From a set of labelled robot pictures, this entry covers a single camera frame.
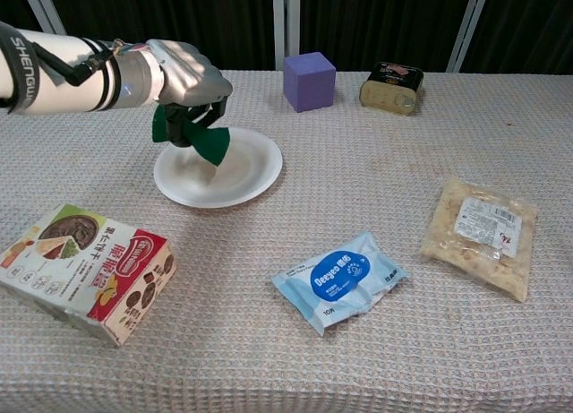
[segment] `paper plate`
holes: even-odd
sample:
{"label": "paper plate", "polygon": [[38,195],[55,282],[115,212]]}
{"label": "paper plate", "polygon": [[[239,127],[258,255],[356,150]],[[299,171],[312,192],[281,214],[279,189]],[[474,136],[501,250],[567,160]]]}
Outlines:
{"label": "paper plate", "polygon": [[218,167],[193,147],[169,144],[153,171],[159,190],[175,202],[202,209],[237,205],[266,191],[282,169],[280,149],[250,129],[229,128],[229,133],[227,155]]}

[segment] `blue package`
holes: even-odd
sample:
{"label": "blue package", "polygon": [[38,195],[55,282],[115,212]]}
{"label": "blue package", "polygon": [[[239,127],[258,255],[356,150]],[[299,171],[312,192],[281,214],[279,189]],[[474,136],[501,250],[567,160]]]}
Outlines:
{"label": "blue package", "polygon": [[324,329],[369,311],[408,274],[385,256],[370,232],[272,278],[322,336]]}

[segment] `robotic arm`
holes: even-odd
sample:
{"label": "robotic arm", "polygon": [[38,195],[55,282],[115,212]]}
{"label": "robotic arm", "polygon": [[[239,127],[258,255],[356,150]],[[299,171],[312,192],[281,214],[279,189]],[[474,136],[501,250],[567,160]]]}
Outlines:
{"label": "robotic arm", "polygon": [[30,30],[0,22],[0,107],[19,115],[135,108],[158,102],[167,139],[192,144],[185,123],[207,128],[225,114],[233,87],[187,43],[125,44]]}

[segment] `dark background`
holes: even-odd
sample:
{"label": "dark background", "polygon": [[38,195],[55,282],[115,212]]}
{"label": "dark background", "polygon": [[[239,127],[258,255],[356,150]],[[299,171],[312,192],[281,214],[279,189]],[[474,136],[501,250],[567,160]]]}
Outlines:
{"label": "dark background", "polygon": [[[53,0],[66,32],[94,39],[175,39],[220,69],[273,70],[272,0]],[[377,61],[443,72],[467,0],[301,0],[301,53],[339,71]],[[573,73],[573,0],[487,0],[462,73]],[[26,0],[0,21],[40,30]]]}

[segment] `textured tablecloth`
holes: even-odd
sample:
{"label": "textured tablecloth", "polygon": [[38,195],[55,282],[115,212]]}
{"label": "textured tablecloth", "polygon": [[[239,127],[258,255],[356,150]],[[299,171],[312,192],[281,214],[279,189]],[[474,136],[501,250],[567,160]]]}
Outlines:
{"label": "textured tablecloth", "polygon": [[[573,77],[427,73],[413,116],[296,114],[276,72],[225,72],[219,125],[260,131],[278,181],[194,210],[153,181],[154,108],[0,116],[0,245],[70,202],[169,237],[180,268],[128,342],[0,290],[0,411],[573,411]],[[419,257],[449,176],[537,205],[524,304]],[[324,338],[269,277],[371,231],[411,278]]]}

